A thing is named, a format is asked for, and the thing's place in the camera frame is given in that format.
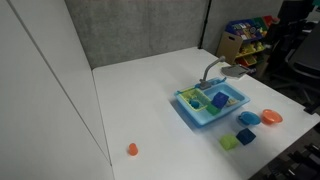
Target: gray wall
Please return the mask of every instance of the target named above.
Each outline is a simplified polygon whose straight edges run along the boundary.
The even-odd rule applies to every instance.
[[[208,0],[65,0],[91,68],[197,46]],[[230,20],[278,14],[282,0],[213,0],[204,49]]]

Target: sink basin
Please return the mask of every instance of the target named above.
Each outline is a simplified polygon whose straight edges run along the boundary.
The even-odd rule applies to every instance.
[[[203,127],[214,122],[250,101],[249,97],[227,82],[216,84],[216,82],[220,82],[220,80],[220,78],[208,80],[212,86],[205,90],[200,90],[197,88],[198,85],[195,85],[175,93],[179,105],[197,127]],[[219,92],[229,96],[229,99],[238,100],[238,103],[231,106],[224,106],[218,113],[213,115],[206,107],[211,104],[211,100]],[[195,101],[199,102],[197,103],[198,106],[194,106],[191,103]]]

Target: blue toy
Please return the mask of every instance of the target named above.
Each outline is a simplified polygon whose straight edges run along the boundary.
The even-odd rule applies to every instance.
[[[244,125],[258,125],[261,120],[260,117],[257,116],[256,114],[249,112],[249,111],[244,111],[241,113],[239,116],[239,120],[244,124]]]
[[[218,109],[222,109],[228,102],[229,96],[218,92],[212,99],[211,104]]]
[[[198,109],[200,107],[200,103],[198,101],[196,101],[196,100],[190,99],[189,103],[195,109]]]
[[[256,138],[256,135],[253,134],[253,132],[251,132],[248,128],[246,128],[244,130],[241,130],[236,137],[243,145],[247,145],[251,143],[254,138]]]

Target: blue plastic tray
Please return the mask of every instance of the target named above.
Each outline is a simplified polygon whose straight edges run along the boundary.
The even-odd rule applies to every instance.
[[[219,80],[220,80],[220,78],[214,78],[214,79],[208,80],[208,82],[215,84]],[[193,123],[197,127],[203,127],[213,121],[216,121],[216,120],[231,113],[232,111],[236,110],[237,108],[241,107],[242,105],[244,105],[245,103],[250,101],[249,97],[247,97],[242,92],[238,91],[236,88],[232,87],[230,84],[228,84],[226,82],[221,82],[219,84],[215,84],[215,85],[211,86],[209,89],[206,89],[203,91],[196,88],[196,87],[198,87],[198,85],[195,85],[194,87],[186,88],[185,90],[182,90],[182,91],[177,91],[175,93],[175,97],[177,98],[181,107],[185,110],[184,112],[186,112],[188,114],[191,121],[193,121]],[[198,94],[201,93],[201,96],[204,95],[204,96],[208,97],[208,100],[212,100],[213,97],[218,92],[222,92],[222,93],[226,94],[227,96],[229,96],[229,98],[237,99],[239,102],[237,104],[229,106],[229,107],[225,106],[221,109],[220,113],[218,113],[216,115],[212,115],[205,109],[205,107],[203,107],[203,106],[206,106],[206,104],[203,104],[203,106],[201,107],[200,110],[194,109],[193,107],[190,106],[190,104],[188,103],[188,100],[185,98],[185,96],[183,96],[184,92],[192,91],[194,89],[197,91]]]

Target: plastic toy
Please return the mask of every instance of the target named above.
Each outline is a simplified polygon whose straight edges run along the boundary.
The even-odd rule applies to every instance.
[[[195,109],[198,109],[200,107],[200,103],[198,101],[196,101],[196,100],[190,99],[189,103]]]
[[[211,104],[217,107],[218,109],[222,109],[228,102],[229,96],[223,94],[222,92],[218,92],[211,101]]]
[[[271,109],[263,110],[261,119],[264,124],[280,123],[283,120],[279,113]]]
[[[253,134],[253,132],[251,132],[248,128],[241,130],[237,135],[237,139],[243,145],[251,143],[254,140],[254,138],[256,138],[256,135]]]
[[[230,150],[239,144],[238,139],[232,134],[226,134],[220,138],[220,144],[224,150]]]
[[[217,115],[221,111],[220,109],[216,108],[215,106],[213,106],[211,104],[208,104],[206,109],[213,116]]]
[[[242,112],[238,118],[244,125],[258,125],[261,122],[259,116],[249,111]]]
[[[135,143],[131,143],[129,145],[129,148],[128,148],[128,153],[131,155],[131,156],[135,156],[138,154],[138,148],[137,148],[137,145]]]

